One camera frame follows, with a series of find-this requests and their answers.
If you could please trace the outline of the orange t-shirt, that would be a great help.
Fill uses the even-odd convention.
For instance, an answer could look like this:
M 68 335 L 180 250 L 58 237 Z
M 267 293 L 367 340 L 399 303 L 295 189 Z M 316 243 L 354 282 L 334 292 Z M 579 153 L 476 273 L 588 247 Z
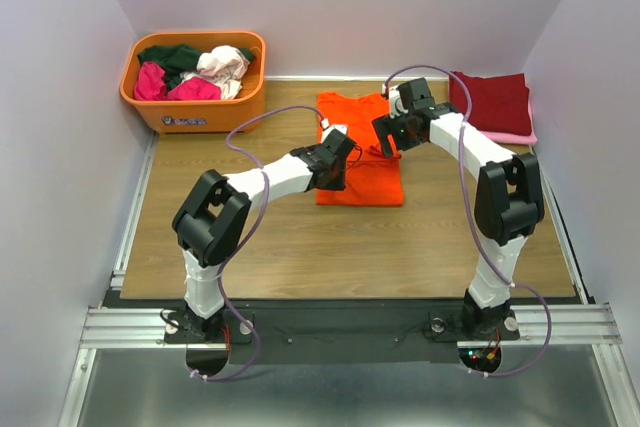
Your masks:
M 401 154 L 386 157 L 372 121 L 389 113 L 388 101 L 379 94 L 347 97 L 337 92 L 321 92 L 317 108 L 332 124 L 348 127 L 356 143 L 349 155 L 342 191 L 318 190 L 316 203 L 322 206 L 400 207 L 404 190 L 400 168 Z

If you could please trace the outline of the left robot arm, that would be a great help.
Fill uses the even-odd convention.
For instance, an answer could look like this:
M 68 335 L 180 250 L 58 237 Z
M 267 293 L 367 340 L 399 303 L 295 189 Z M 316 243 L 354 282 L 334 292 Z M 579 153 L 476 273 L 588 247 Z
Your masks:
M 172 221 L 186 269 L 183 327 L 199 340 L 222 333 L 225 300 L 220 269 L 241 245 L 249 214 L 269 202 L 310 190 L 346 187 L 347 158 L 356 148 L 348 127 L 330 125 L 321 142 L 292 150 L 275 162 L 241 173 L 203 173 Z

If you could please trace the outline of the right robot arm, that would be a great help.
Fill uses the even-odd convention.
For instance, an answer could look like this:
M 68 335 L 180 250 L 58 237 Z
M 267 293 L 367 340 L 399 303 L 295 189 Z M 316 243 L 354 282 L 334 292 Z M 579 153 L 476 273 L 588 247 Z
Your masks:
M 467 335 L 482 337 L 509 317 L 516 264 L 544 218 L 538 160 L 495 143 L 453 104 L 436 102 L 424 78 L 385 84 L 381 95 L 389 112 L 372 125 L 385 156 L 431 143 L 457 160 L 462 181 L 476 182 L 476 193 L 465 193 L 463 201 L 479 259 L 460 325 Z

